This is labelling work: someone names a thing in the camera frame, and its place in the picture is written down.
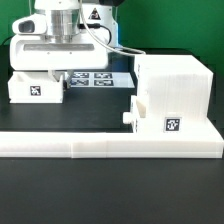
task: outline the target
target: white cable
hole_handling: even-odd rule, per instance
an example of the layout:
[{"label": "white cable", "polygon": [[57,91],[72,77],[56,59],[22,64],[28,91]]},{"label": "white cable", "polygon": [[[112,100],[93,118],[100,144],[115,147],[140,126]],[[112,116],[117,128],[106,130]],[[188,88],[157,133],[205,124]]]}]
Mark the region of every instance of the white cable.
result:
[{"label": "white cable", "polygon": [[30,10],[30,15],[32,15],[32,6],[31,6],[31,0],[29,0],[29,10]]},{"label": "white cable", "polygon": [[[114,48],[111,48],[109,47],[108,45],[106,45],[105,43],[103,43],[102,41],[100,41],[92,32],[91,30],[89,29],[87,23],[86,23],[86,20],[85,20],[85,17],[84,17],[84,13],[83,13],[83,7],[82,7],[82,0],[80,0],[80,13],[81,13],[81,18],[82,18],[82,22],[87,30],[87,32],[89,33],[89,35],[97,42],[99,43],[101,46],[105,47],[106,49],[112,51],[112,52],[115,52],[115,53],[118,53],[118,54],[121,54],[121,55],[125,55],[125,56],[131,56],[131,57],[134,57],[136,56],[137,54],[130,54],[130,53],[125,53],[125,52],[122,52],[122,51],[119,51],[119,50],[116,50]],[[146,54],[144,51],[141,51],[141,50],[137,50],[137,49],[133,49],[133,48],[128,48],[128,47],[117,47],[117,49],[121,49],[121,50],[128,50],[128,51],[131,51],[131,52],[135,52],[135,53],[138,53],[138,54]]]}]

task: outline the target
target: black table surface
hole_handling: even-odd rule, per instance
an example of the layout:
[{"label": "black table surface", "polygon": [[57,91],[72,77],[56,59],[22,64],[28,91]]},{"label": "black table surface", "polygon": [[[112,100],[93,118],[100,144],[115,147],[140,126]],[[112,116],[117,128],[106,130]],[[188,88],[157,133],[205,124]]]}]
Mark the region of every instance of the black table surface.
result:
[{"label": "black table surface", "polygon": [[[19,127],[20,121],[14,124],[16,119],[13,117],[23,119],[21,114],[27,105],[11,108],[8,104],[6,82],[11,70],[7,47],[0,47],[0,72],[1,130],[45,130],[46,127],[35,125],[33,129],[28,125]],[[221,91],[220,83],[215,86],[220,88],[218,91]],[[214,94],[215,109],[210,108],[210,117],[219,130],[223,130],[220,94]],[[116,110],[123,112],[128,107],[125,104],[122,108],[125,97],[120,97],[121,103],[118,103],[119,108],[113,108],[113,115]],[[52,118],[46,129],[75,131],[70,123],[68,126],[64,123],[61,129],[60,124],[63,121],[59,120],[55,127],[48,128],[53,125]],[[87,121],[85,128],[127,131],[119,122],[110,125],[109,128],[106,123],[94,127]],[[2,158],[0,192],[2,224],[224,223],[224,163],[219,159]]]}]

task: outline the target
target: black cable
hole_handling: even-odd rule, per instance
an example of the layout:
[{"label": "black cable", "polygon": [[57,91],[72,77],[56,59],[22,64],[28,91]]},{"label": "black cable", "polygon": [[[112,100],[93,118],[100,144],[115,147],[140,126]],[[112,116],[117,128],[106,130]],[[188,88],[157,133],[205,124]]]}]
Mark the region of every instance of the black cable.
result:
[{"label": "black cable", "polygon": [[8,40],[12,39],[14,36],[10,36],[10,37],[7,37],[5,40],[3,40],[1,46],[3,46]]},{"label": "black cable", "polygon": [[[100,25],[99,23],[93,23],[93,24],[89,23],[89,24],[87,24],[87,25],[88,25],[88,27],[89,27],[90,29],[99,29],[100,27],[106,29],[106,30],[109,32],[109,41],[108,41],[107,45],[110,44],[110,42],[111,42],[111,40],[112,40],[112,33],[111,33],[111,31],[110,31],[107,27],[105,27],[105,26],[103,26],[103,25]],[[84,24],[79,24],[79,29],[85,29]]]},{"label": "black cable", "polygon": [[105,26],[103,26],[103,25],[100,25],[100,27],[106,29],[106,30],[109,32],[109,41],[108,41],[108,43],[107,43],[107,45],[109,45],[110,42],[111,42],[111,40],[112,40],[112,33],[111,33],[111,31],[110,31],[107,27],[105,27]]}]

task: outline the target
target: green wall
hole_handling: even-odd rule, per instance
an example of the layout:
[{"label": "green wall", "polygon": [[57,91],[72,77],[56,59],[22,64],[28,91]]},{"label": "green wall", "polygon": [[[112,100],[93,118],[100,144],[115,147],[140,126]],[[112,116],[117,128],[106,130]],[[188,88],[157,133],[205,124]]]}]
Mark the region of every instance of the green wall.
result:
[{"label": "green wall", "polygon": [[[0,0],[0,42],[29,14],[28,0]],[[120,42],[138,48],[184,48],[224,75],[223,0],[126,0],[118,10]]]}]

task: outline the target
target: white base platform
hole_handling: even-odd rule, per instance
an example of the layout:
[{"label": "white base platform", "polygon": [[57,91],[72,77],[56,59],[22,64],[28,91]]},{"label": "white base platform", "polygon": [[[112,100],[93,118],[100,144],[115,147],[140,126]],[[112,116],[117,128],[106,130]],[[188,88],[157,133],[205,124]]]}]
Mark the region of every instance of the white base platform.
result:
[{"label": "white base platform", "polygon": [[0,132],[0,157],[222,158],[222,137],[210,122],[207,130],[211,132],[202,130],[191,135],[154,136],[132,133]]}]

